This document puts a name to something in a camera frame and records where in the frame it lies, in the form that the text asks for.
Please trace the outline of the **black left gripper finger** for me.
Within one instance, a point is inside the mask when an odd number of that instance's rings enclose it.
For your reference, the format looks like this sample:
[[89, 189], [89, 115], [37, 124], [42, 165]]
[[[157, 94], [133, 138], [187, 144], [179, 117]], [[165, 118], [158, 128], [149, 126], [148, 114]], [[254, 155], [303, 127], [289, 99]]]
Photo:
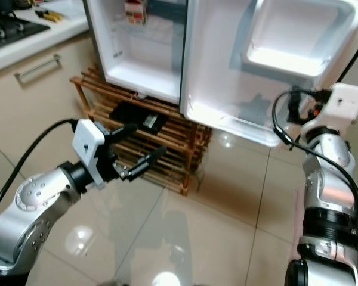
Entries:
[[160, 158], [167, 152], [167, 147], [159, 147], [156, 150], [152, 151], [143, 158], [140, 158], [135, 166], [130, 169], [126, 174], [126, 179], [132, 182], [134, 179], [137, 179], [141, 175], [149, 171], [149, 169], [157, 163]]
[[118, 144], [118, 142], [123, 141], [125, 138], [131, 136], [133, 133], [135, 133], [135, 131], [138, 131], [138, 125], [135, 123], [128, 123], [127, 125], [123, 125], [121, 128], [116, 129], [106, 135], [106, 144]]

